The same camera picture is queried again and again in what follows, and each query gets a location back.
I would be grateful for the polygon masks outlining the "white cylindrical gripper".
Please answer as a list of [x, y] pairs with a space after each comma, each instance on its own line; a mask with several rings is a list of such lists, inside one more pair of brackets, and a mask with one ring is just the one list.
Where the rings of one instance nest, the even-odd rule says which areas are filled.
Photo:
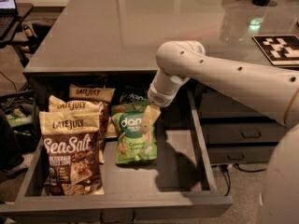
[[178, 90], [190, 79], [168, 75], [159, 69], [149, 85], [148, 98], [153, 105], [148, 105], [142, 117], [140, 132], [147, 133], [161, 114], [159, 107], [168, 107], [175, 99]]

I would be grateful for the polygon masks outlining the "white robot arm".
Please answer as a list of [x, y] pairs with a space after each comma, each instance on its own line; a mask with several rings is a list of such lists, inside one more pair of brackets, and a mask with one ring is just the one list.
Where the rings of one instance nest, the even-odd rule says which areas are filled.
[[208, 57], [194, 40], [167, 41], [155, 59], [151, 103], [169, 106], [192, 78], [288, 128], [268, 162], [256, 224], [299, 224], [298, 72]]

